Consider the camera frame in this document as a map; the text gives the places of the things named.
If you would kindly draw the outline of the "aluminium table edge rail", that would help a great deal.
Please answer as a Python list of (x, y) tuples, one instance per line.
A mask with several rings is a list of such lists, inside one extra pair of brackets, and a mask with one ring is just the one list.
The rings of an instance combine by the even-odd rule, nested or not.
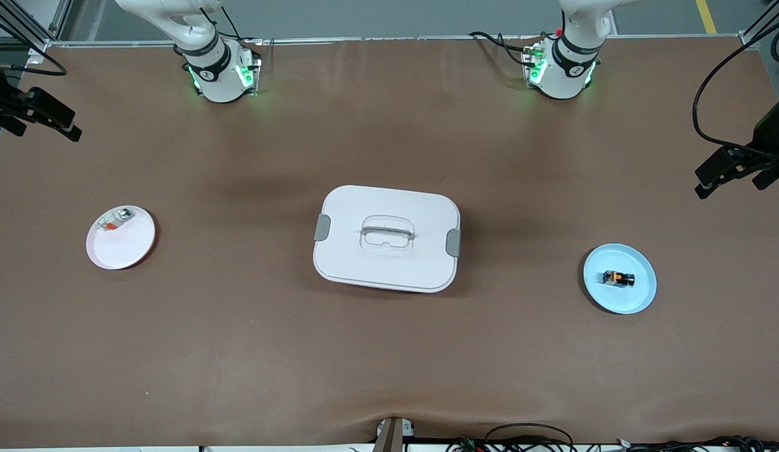
[[(646, 35), (610, 35), (607, 42), (613, 40), (627, 40), (627, 38), (729, 38), (735, 37), (742, 40), (742, 34), (739, 33), (720, 33), (710, 34), (646, 34)], [(314, 45), (330, 44), (338, 42), (384, 42), (384, 41), (464, 41), (472, 40), (469, 35), (420, 35), (417, 37), (400, 38), (362, 38), (362, 37), (338, 37), (338, 38), (249, 38), (245, 43), (255, 46), (269, 45)], [(171, 48), (174, 43), (171, 40), (128, 40), (128, 41), (56, 41), (48, 44), (49, 48)]]

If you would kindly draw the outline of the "aluminium frame post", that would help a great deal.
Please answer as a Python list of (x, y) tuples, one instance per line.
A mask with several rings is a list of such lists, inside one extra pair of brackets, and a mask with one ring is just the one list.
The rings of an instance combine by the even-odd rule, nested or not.
[[(739, 31), (740, 40), (743, 43), (753, 38), (754, 35), (765, 32), (765, 30), (775, 23), (779, 23), (779, 0), (760, 0), (759, 3), (761, 11), (757, 17)], [(779, 28), (770, 34), (767, 34), (759, 43), (754, 44), (753, 49), (769, 52), (771, 42), (773, 42), (774, 37), (778, 34)]]
[(40, 57), (27, 42), (44, 50), (60, 38), (72, 0), (0, 0), (0, 51)]

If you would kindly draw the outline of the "white lidded box grey clips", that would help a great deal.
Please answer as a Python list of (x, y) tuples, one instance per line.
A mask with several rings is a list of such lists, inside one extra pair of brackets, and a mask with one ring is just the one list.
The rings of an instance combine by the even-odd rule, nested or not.
[(455, 279), (460, 252), (461, 214), (450, 198), (345, 185), (323, 201), (313, 263), (329, 281), (434, 294)]

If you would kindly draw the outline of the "pink round plate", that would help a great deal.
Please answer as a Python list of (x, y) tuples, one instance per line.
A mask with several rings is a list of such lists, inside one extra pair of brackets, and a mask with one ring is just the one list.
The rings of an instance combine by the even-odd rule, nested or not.
[(97, 229), (95, 225), (104, 212), (96, 218), (85, 238), (86, 254), (102, 269), (123, 270), (136, 266), (156, 246), (158, 229), (148, 210), (131, 204), (109, 210), (117, 208), (131, 209), (134, 216), (119, 229), (105, 231)]

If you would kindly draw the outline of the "grey metal table bracket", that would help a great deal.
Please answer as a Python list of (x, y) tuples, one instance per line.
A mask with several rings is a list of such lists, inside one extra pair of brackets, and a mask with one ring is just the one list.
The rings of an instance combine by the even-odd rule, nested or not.
[(377, 426), (372, 452), (408, 452), (406, 440), (414, 437), (413, 421), (400, 417), (385, 418)]

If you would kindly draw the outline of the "light blue round plate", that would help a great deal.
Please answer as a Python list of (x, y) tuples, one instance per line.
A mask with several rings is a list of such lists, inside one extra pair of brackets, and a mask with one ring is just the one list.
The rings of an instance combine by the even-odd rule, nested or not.
[[(602, 283), (607, 270), (634, 274), (633, 287), (608, 286)], [(627, 244), (601, 244), (584, 260), (581, 282), (588, 295), (605, 311), (630, 315), (645, 311), (658, 292), (658, 278), (651, 262)]]

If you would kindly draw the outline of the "small white orange switch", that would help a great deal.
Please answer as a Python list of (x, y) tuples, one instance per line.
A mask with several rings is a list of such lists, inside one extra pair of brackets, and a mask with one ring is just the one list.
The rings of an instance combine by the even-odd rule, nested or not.
[(105, 212), (96, 222), (96, 228), (99, 230), (111, 231), (117, 230), (134, 216), (131, 209), (117, 208)]

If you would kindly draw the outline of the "brown table mat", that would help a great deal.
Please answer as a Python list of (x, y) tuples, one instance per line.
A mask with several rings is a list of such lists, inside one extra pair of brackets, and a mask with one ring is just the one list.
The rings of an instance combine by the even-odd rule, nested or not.
[[(55, 48), (30, 75), (72, 143), (0, 138), (0, 448), (360, 443), (536, 422), (579, 443), (779, 441), (779, 183), (694, 170), (699, 84), (737, 38), (607, 42), (553, 101), (487, 44), (275, 46), (256, 97), (214, 105), (169, 48)], [(452, 284), (323, 279), (321, 204), (347, 184), (438, 193), (461, 214)], [(85, 251), (108, 209), (150, 212), (128, 269)], [(605, 311), (601, 244), (652, 264), (653, 303)]]

